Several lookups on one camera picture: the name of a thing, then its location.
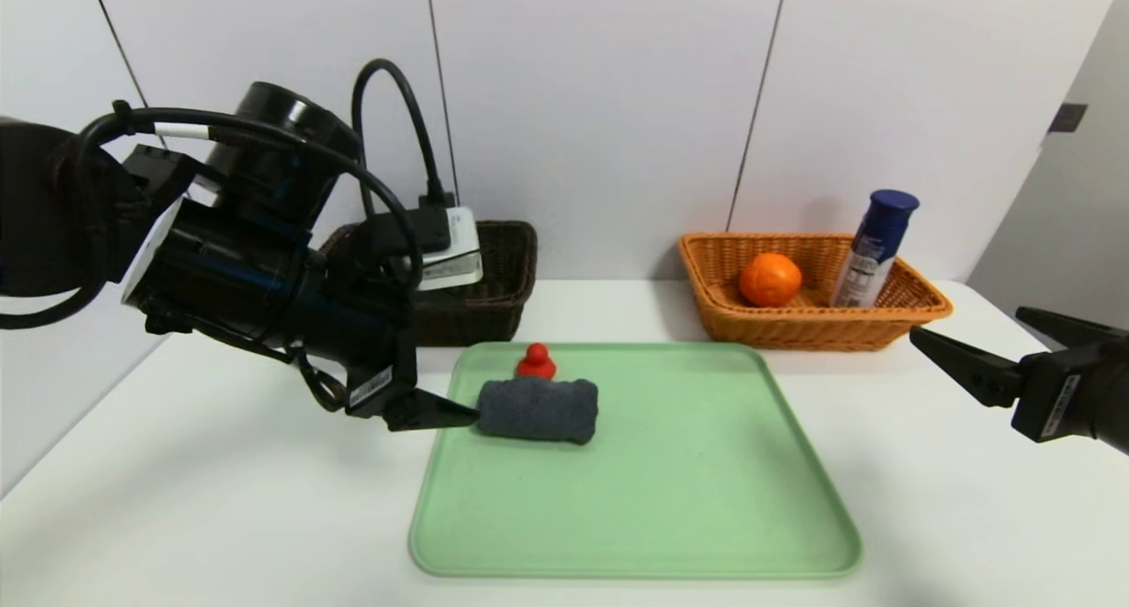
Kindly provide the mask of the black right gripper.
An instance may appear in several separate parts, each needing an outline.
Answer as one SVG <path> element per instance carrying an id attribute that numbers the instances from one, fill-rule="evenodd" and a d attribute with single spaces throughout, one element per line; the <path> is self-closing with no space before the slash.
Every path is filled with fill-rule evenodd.
<path id="1" fill-rule="evenodd" d="M 1019 398 L 1012 426 L 1033 442 L 1085 437 L 1128 454 L 1128 331 L 1029 306 L 1015 317 L 1061 349 L 1019 364 L 920 326 L 908 340 L 984 407 Z"/>

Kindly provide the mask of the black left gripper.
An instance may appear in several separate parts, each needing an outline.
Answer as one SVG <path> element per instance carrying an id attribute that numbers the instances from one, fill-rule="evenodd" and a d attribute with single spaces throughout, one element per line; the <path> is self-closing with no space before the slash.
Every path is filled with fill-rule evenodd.
<path id="1" fill-rule="evenodd" d="M 300 292 L 294 298 L 294 366 L 322 410 L 342 410 L 355 417 L 385 414 L 390 431 L 460 429 L 479 422 L 479 410 L 413 389 L 411 315 L 404 292 Z"/>

